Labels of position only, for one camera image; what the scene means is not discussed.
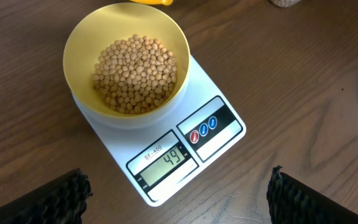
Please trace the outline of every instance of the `white kitchen scale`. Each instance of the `white kitchen scale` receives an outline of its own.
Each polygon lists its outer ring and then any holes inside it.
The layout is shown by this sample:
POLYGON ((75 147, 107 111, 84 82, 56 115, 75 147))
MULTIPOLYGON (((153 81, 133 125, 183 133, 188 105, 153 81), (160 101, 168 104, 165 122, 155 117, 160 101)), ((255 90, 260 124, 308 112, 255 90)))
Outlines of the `white kitchen scale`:
POLYGON ((185 91, 174 108, 146 128, 112 128, 81 110, 153 207, 167 201, 246 134, 240 116, 193 57, 185 91))

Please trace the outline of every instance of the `black corrugated object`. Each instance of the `black corrugated object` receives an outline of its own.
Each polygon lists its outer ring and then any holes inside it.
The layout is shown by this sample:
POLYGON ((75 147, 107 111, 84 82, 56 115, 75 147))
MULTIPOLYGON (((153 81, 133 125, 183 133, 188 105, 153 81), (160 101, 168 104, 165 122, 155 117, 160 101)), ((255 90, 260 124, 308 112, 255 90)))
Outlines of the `black corrugated object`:
POLYGON ((273 168, 267 201, 273 224, 358 224, 358 214, 273 168))
POLYGON ((92 196, 88 176, 79 169, 0 208, 0 224, 79 224, 92 196))

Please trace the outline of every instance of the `yellow object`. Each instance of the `yellow object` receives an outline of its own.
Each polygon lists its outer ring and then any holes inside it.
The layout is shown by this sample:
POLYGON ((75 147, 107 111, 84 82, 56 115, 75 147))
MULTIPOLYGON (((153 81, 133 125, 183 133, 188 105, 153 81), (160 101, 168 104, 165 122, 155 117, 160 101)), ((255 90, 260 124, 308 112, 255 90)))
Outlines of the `yellow object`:
POLYGON ((142 4, 163 4, 169 6, 172 4, 173 0, 131 0, 133 2, 138 2, 142 4))
POLYGON ((144 4, 131 2, 112 4, 86 16, 70 34, 63 54, 63 69, 68 86, 77 99, 93 111, 113 118, 133 118, 155 113, 165 107, 188 81, 190 49, 178 24, 165 13, 144 4), (177 60, 177 82, 171 96, 153 111, 140 115, 113 111, 93 89, 91 74, 100 52, 115 40, 134 34, 159 39, 177 60))

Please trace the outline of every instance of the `table surface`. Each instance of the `table surface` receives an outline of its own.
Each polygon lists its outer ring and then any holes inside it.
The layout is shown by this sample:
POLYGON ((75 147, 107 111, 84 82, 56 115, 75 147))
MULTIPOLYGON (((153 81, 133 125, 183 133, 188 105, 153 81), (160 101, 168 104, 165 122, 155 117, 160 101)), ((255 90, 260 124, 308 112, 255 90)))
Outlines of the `table surface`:
POLYGON ((112 0, 0 0, 0 206, 73 168, 84 223, 270 223, 272 167, 358 213, 358 1, 177 0, 158 7, 247 124, 247 134, 160 207, 146 205, 76 107, 62 56, 112 0))

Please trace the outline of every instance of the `bowl rim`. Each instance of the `bowl rim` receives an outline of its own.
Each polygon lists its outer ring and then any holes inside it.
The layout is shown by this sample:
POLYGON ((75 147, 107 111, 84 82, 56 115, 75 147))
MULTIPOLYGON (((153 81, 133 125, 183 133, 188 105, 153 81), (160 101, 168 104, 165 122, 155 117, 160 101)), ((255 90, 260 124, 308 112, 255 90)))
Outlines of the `bowl rim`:
POLYGON ((183 32, 183 30, 180 28, 180 26, 170 17, 168 16, 166 13, 164 13, 163 11, 161 10, 158 10, 152 6, 148 6, 148 5, 145 5, 145 4, 140 4, 140 3, 135 3, 135 2, 119 2, 119 3, 114 3, 114 4, 110 4, 108 6, 103 6, 91 13, 89 13, 88 15, 86 15, 75 27, 74 29, 72 30, 72 32, 70 33, 70 35, 68 36, 67 38, 67 41, 66 41, 66 44, 65 44, 65 49, 63 51, 63 73, 65 75, 65 79, 66 79, 66 82, 67 82, 67 85, 68 87, 70 88, 70 91, 71 91, 71 94, 74 94, 74 92, 72 91, 71 89, 71 86, 68 82, 68 79, 67 79, 67 76, 66 76, 66 72, 65 72, 65 55, 66 55, 66 49, 67 49, 67 43, 68 43, 68 40, 70 39, 71 35, 73 34, 74 30, 88 17, 90 16, 91 14, 93 13, 96 13, 97 11, 100 11, 104 8, 107 8, 107 7, 112 7, 112 6, 115 6, 115 5, 118 5, 118 4, 138 4, 138 5, 142 5, 144 7, 149 7, 151 8, 152 10, 155 10, 161 14, 163 14, 164 16, 166 16, 168 19, 170 19, 179 29, 179 31, 181 32, 181 34, 183 35, 183 37, 185 38, 185 43, 186 43, 186 46, 187 46, 187 52, 188 52, 188 68, 187 68, 187 71, 186 71, 186 77, 185 77, 185 80, 183 81, 183 84, 181 85, 181 87, 179 88, 179 90, 172 96, 172 98, 164 103, 163 105, 157 107, 156 109, 152 110, 152 111, 149 111, 149 112, 146 112, 146 113, 142 113, 142 114, 124 114, 124 116, 116 116, 116 115, 113 115, 113 114, 106 114, 106 113, 103 113, 103 112, 100 112, 94 108, 92 108, 91 106, 89 106, 87 103, 85 103, 83 100, 79 99, 77 97, 77 100, 80 101, 83 105, 85 105, 87 108, 91 109, 92 111, 94 111, 95 113, 97 114, 100 114, 100 115, 103 115, 103 116, 108 116, 110 118, 117 118, 117 119, 133 119, 133 118, 140 118, 140 117, 143 117, 143 116, 149 116, 151 114, 154 114, 156 112, 158 112, 159 110, 161 110, 162 108, 166 107, 169 103, 171 103, 174 98, 178 97, 179 93, 183 90, 184 86, 185 86, 185 83, 188 81, 189 79, 189 72, 190 72, 190 62, 191 62, 191 55, 190 55, 190 47, 189 47, 189 43, 187 41, 187 38, 186 38, 186 35, 185 33, 183 32))

